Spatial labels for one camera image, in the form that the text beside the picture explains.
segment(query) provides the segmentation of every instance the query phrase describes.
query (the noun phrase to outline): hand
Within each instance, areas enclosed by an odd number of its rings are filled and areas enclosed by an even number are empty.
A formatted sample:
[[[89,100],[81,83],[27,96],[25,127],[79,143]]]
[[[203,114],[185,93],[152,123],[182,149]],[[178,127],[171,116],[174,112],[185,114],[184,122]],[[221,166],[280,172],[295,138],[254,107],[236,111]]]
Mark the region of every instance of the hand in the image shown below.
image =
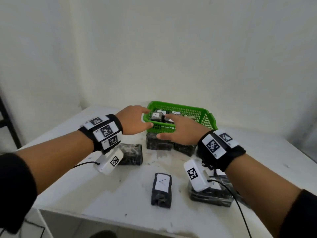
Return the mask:
[[[158,139],[183,145],[196,145],[201,137],[211,130],[187,117],[174,114],[165,116],[174,121],[176,130],[173,133],[160,133],[156,136]]]
[[[149,109],[140,105],[128,106],[116,114],[120,120],[124,135],[135,135],[153,127],[153,123],[141,121],[142,114],[148,114]]]

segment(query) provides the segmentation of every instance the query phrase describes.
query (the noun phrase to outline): green plastic basket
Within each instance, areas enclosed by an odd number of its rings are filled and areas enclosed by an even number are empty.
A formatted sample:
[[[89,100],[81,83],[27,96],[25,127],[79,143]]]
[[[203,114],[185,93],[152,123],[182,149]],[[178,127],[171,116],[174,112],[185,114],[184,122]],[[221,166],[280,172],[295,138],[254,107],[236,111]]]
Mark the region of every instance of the green plastic basket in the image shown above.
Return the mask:
[[[209,113],[208,110],[204,108],[196,108],[191,106],[185,106],[185,105],[174,104],[174,103],[165,103],[160,101],[152,101],[151,103],[149,103],[147,108],[151,110],[151,112],[148,114],[145,114],[143,116],[143,120],[145,122],[151,122],[154,124],[152,128],[147,130],[147,132],[172,133],[175,131],[174,124],[161,123],[161,122],[149,120],[149,117],[152,116],[152,113],[156,109],[162,109],[166,111],[178,111],[178,112],[181,112],[182,115],[195,116],[196,122],[210,129],[218,129],[216,126],[216,120],[214,116],[211,113]]]

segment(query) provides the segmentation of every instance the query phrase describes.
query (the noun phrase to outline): black cable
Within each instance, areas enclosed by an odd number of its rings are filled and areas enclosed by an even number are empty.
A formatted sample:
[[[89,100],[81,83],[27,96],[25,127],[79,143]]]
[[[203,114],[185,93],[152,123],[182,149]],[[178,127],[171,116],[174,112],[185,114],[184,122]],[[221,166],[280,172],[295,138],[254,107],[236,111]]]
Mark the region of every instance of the black cable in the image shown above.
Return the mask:
[[[0,237],[2,236],[4,231],[5,231],[5,228],[3,228],[2,231],[0,232]]]
[[[247,227],[249,236],[250,236],[250,238],[252,238],[251,233],[250,233],[250,230],[249,230],[249,227],[248,227],[248,225],[247,225],[247,222],[246,222],[246,220],[245,220],[245,218],[244,218],[243,212],[242,212],[242,210],[241,210],[241,208],[240,208],[240,205],[239,205],[239,203],[238,203],[238,201],[237,201],[235,195],[231,192],[231,190],[229,190],[229,188],[228,188],[227,186],[225,186],[224,184],[222,184],[220,181],[218,181],[218,180],[207,180],[207,181],[208,181],[208,182],[215,181],[215,182],[221,184],[224,188],[226,188],[226,189],[229,191],[229,193],[230,193],[230,194],[232,195],[232,197],[235,199],[235,201],[236,201],[236,203],[237,203],[237,205],[238,205],[238,207],[239,207],[239,210],[240,210],[240,212],[241,212],[242,218],[243,218],[243,220],[244,220],[244,224],[245,224],[245,226]]]
[[[41,237],[40,237],[40,238],[43,237],[43,234],[44,234],[44,231],[45,231],[45,227],[44,227],[44,226],[40,226],[40,225],[38,225],[38,224],[35,224],[35,223],[31,222],[31,221],[28,221],[27,219],[24,219],[24,222],[27,223],[27,224],[30,224],[30,225],[34,225],[34,226],[36,226],[36,227],[38,227],[38,228],[42,228],[43,231],[42,231],[42,234],[41,234]]]
[[[73,168],[76,168],[76,167],[81,166],[81,165],[83,165],[83,164],[89,164],[89,163],[94,163],[94,164],[96,164],[96,165],[100,165],[100,163],[98,163],[98,162],[96,162],[96,161],[89,161],[89,162],[85,162],[85,163],[82,163],[82,164],[75,165]]]

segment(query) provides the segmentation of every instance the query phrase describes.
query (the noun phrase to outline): wall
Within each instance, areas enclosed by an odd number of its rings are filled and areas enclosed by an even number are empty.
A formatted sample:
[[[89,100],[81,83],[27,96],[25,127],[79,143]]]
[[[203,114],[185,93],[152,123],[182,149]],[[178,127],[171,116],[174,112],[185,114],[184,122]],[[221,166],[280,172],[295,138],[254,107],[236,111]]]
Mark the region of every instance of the wall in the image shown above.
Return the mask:
[[[291,136],[317,97],[317,0],[70,0],[81,104],[151,100]]]
[[[0,0],[1,96],[22,143],[81,111],[74,50],[68,0]]]

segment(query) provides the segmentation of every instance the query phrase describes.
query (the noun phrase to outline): white table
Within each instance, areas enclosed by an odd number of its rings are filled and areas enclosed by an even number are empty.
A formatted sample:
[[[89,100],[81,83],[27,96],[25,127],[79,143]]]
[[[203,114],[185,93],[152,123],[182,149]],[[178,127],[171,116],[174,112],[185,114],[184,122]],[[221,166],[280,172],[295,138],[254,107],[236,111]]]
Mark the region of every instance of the white table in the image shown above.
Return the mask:
[[[89,107],[26,147],[77,130],[82,123],[97,115],[116,112],[117,109],[113,108]],[[250,130],[222,129],[238,140],[249,155],[299,187],[317,194],[317,165],[285,139]],[[117,166],[109,176],[98,173],[92,164],[77,167],[43,192],[34,207],[155,233],[168,233],[174,237],[248,236],[235,203],[225,208],[189,199],[188,178],[183,168],[189,157],[174,150],[147,150],[145,135],[143,132],[124,136],[122,140],[123,143],[142,144],[141,166]],[[100,152],[95,152],[82,162],[94,161],[99,155]],[[151,205],[156,172],[172,176],[170,209]],[[271,237],[251,210],[243,205],[242,209],[253,237]]]

